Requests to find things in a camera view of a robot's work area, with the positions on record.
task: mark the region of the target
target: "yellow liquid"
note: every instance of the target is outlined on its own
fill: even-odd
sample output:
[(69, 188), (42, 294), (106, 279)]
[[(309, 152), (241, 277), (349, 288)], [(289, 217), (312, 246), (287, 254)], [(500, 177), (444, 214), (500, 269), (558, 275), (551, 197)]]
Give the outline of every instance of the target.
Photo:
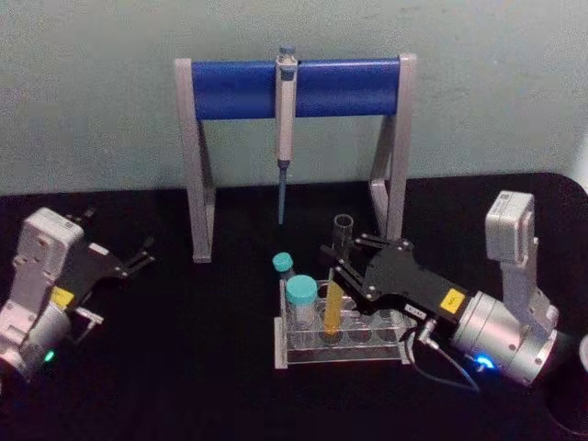
[(330, 281), (327, 286), (327, 305), (324, 311), (324, 331), (333, 335), (341, 326), (341, 307), (343, 305), (343, 289)]

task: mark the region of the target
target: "blue led light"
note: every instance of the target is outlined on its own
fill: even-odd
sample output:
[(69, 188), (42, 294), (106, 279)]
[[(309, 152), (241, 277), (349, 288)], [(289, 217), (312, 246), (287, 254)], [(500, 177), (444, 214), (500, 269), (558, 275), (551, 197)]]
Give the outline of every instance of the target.
[(488, 369), (494, 369), (493, 362), (486, 356), (478, 356), (476, 358), (476, 363), (478, 363), (480, 365), (484, 365)]

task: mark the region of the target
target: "green led light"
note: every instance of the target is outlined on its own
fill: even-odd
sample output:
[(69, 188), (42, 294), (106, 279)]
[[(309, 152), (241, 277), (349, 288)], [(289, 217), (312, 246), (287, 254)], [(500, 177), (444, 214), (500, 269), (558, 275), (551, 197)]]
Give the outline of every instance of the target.
[(55, 357), (55, 353), (53, 351), (49, 351), (45, 356), (45, 363), (49, 363)]

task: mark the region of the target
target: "robotic arm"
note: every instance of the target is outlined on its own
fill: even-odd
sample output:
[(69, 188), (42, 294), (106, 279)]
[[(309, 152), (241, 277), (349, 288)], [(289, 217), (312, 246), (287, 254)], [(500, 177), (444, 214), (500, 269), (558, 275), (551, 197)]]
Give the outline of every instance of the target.
[(322, 251), (335, 260), (335, 276), (361, 313), (403, 311), (423, 326), (421, 343), (435, 346), (429, 338), (435, 331), (468, 357), (483, 360), (481, 368), (496, 368), (529, 386), (559, 337), (558, 310), (537, 287), (532, 195), (501, 192), (486, 217), (486, 243), (489, 258), (501, 263), (504, 302), (423, 268), (403, 239), (356, 239), (356, 245), (377, 250), (363, 276), (330, 248)]
[(88, 320), (77, 342), (102, 323), (83, 307), (98, 280), (127, 278), (154, 260), (143, 249), (123, 263), (106, 248), (86, 242), (81, 225), (92, 214), (67, 219), (43, 208), (24, 221), (13, 260), (15, 278), (0, 310), (0, 392), (6, 382), (30, 382), (70, 332), (73, 314)]

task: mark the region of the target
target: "gray metal frame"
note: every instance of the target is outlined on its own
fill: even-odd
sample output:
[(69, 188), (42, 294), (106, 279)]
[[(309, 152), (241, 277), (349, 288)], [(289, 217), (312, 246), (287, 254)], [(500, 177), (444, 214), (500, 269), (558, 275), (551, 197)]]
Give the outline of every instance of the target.
[[(399, 58), (397, 111), (394, 117), (382, 120), (369, 178), (379, 233), (387, 239), (398, 239), (402, 234), (416, 84), (416, 55), (403, 53)], [(198, 97), (194, 91), (192, 60), (189, 58), (175, 60), (175, 91), (194, 244), (193, 259), (196, 263), (208, 263), (212, 252), (215, 187), (204, 130), (196, 115)]]
[[(386, 239), (400, 239), (402, 236), (416, 86), (416, 55), (402, 53), (399, 58), (401, 72), (396, 115), (384, 117), (382, 120), (369, 178), (369, 192), (376, 211), (379, 233)], [(387, 180), (390, 183), (390, 189), (386, 187)]]
[(194, 244), (193, 259), (197, 264), (209, 263), (212, 258), (215, 187), (204, 128), (196, 116), (197, 97), (189, 58), (175, 60), (175, 91)]

